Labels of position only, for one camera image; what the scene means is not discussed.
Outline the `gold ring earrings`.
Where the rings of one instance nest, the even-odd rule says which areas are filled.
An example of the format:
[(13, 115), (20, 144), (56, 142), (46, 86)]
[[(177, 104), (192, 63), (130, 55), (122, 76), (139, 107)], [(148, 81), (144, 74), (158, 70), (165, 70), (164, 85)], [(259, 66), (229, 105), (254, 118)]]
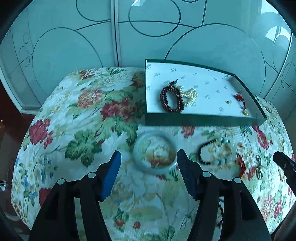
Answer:
[(259, 155), (256, 155), (255, 159), (256, 159), (256, 163), (257, 163), (256, 168), (255, 168), (255, 173), (256, 173), (257, 179), (262, 180), (263, 173), (261, 170), (261, 168), (262, 168), (261, 157)]

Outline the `pale jade bangle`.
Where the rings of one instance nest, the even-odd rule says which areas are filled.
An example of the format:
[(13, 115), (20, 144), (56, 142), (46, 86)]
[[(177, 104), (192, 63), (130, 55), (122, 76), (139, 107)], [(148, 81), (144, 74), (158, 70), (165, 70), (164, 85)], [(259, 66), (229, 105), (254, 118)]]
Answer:
[(165, 175), (177, 166), (177, 144), (161, 131), (149, 131), (137, 137), (133, 158), (138, 169), (152, 175)]

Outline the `green shallow tray box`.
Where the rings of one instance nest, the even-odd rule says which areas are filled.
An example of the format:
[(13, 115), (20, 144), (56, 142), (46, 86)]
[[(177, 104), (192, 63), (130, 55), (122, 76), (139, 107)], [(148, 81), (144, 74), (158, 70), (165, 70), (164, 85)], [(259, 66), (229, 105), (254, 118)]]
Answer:
[[(259, 126), (267, 119), (240, 78), (219, 69), (147, 59), (144, 86), (148, 126)], [(237, 92), (249, 116), (242, 114)]]

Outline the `red knot gold pendant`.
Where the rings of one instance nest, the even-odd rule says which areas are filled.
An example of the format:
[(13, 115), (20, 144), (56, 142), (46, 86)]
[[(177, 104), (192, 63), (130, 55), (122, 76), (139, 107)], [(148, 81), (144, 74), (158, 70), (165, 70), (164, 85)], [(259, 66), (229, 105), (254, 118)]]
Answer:
[(239, 102), (241, 103), (241, 112), (243, 115), (245, 116), (249, 116), (249, 113), (247, 111), (247, 107), (246, 107), (246, 104), (245, 104), (245, 100), (242, 96), (242, 93), (241, 92), (237, 92), (236, 94), (234, 94), (234, 98)]

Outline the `frosted glass wardrobe doors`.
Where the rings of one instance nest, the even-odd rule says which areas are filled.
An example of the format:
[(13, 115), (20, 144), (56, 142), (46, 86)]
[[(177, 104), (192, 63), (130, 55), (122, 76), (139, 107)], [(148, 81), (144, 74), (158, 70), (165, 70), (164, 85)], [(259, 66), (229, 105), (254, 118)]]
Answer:
[(32, 1), (1, 30), (1, 77), (21, 110), (73, 70), (146, 59), (234, 73), (282, 118), (295, 107), (295, 32), (267, 1)]

